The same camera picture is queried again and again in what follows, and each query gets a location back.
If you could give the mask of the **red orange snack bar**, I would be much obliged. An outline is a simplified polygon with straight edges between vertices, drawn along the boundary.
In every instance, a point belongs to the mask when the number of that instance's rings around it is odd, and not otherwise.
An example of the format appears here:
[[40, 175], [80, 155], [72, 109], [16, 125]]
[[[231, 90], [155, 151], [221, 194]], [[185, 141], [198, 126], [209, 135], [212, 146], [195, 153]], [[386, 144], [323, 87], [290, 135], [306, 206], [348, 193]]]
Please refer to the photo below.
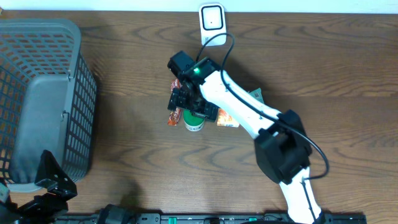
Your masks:
[[[181, 88], [181, 84], [178, 79], [172, 80], [171, 86], [170, 86], [170, 91], [173, 91], [174, 89], [179, 89]], [[181, 109], [176, 108], [175, 110], [171, 110], [170, 115], [169, 115], [169, 120], [167, 121], [167, 124], [169, 126], [176, 126], [180, 120], [181, 116]]]

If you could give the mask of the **orange snack box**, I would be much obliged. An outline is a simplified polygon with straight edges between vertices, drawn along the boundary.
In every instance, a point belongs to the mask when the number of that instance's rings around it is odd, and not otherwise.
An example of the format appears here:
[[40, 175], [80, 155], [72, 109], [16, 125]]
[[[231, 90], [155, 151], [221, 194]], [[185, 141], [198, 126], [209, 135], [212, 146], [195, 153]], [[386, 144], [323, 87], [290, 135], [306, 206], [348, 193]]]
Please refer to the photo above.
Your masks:
[[221, 108], [218, 110], [216, 124], [218, 126], [225, 126], [225, 127], [233, 127], [233, 128], [239, 127], [239, 123], [232, 116], [230, 116], [225, 110]]

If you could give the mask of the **teal wet wipes pack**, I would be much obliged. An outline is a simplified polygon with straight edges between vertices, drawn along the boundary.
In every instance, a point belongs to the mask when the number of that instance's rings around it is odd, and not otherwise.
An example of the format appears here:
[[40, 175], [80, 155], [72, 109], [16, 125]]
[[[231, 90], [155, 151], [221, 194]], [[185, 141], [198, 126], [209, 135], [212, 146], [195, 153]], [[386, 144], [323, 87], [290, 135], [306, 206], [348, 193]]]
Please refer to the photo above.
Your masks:
[[257, 89], [255, 89], [255, 90], [253, 90], [253, 91], [250, 91], [249, 94], [250, 94], [253, 98], [255, 98], [257, 101], [259, 101], [259, 102], [261, 102], [262, 104], [264, 104], [264, 100], [263, 100], [263, 97], [262, 97], [262, 91], [261, 91], [260, 88], [257, 88]]

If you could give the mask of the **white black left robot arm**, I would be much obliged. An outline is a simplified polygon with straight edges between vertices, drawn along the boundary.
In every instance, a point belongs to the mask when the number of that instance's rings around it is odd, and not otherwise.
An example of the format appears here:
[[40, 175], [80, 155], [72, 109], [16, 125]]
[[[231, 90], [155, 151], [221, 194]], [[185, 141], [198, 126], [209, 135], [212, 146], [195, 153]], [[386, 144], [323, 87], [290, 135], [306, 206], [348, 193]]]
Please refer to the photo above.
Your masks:
[[94, 215], [68, 215], [68, 201], [77, 196], [74, 181], [53, 154], [44, 150], [34, 184], [47, 192], [22, 206], [12, 202], [6, 180], [1, 178], [1, 223], [135, 223], [137, 216], [124, 208], [107, 205]]

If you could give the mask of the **green lid jar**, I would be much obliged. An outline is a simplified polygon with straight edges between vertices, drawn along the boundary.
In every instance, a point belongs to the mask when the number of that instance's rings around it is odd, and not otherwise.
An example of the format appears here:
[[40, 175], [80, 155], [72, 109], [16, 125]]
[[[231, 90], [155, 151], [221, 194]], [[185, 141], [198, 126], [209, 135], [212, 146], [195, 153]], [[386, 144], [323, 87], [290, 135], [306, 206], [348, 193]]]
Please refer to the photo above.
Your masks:
[[191, 114], [188, 110], [185, 110], [183, 112], [183, 120], [185, 123], [185, 127], [189, 131], [199, 131], [204, 127], [205, 120], [203, 118], [198, 118], [194, 115]]

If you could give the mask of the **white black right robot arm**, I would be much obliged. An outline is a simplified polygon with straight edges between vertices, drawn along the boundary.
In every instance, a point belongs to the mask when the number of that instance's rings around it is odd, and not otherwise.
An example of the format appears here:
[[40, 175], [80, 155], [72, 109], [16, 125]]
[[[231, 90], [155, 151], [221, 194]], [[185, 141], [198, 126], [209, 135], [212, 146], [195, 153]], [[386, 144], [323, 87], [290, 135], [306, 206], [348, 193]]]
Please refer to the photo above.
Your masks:
[[280, 186], [289, 218], [295, 223], [325, 221], [310, 185], [314, 146], [297, 113], [282, 113], [256, 100], [208, 57], [196, 62], [180, 51], [167, 67], [182, 84], [172, 92], [169, 110], [180, 108], [208, 121], [225, 110], [253, 138], [257, 165]]

